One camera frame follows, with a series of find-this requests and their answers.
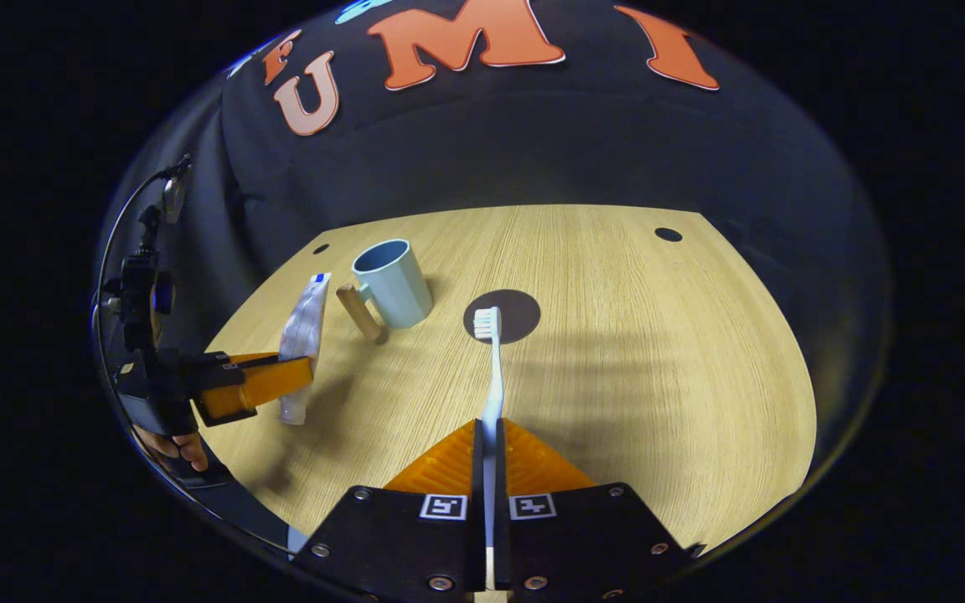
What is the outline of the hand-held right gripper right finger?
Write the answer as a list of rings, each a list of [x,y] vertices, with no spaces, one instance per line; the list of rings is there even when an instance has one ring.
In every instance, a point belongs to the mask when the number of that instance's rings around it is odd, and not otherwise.
[[[528,429],[503,429],[495,585],[512,602],[628,602],[704,552],[682,545],[631,485],[594,483]]]

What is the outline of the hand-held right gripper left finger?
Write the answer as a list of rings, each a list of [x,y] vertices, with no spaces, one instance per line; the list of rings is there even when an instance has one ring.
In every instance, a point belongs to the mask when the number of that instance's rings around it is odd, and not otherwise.
[[[485,588],[477,424],[468,421],[386,487],[350,487],[292,568],[349,602],[471,602]]]

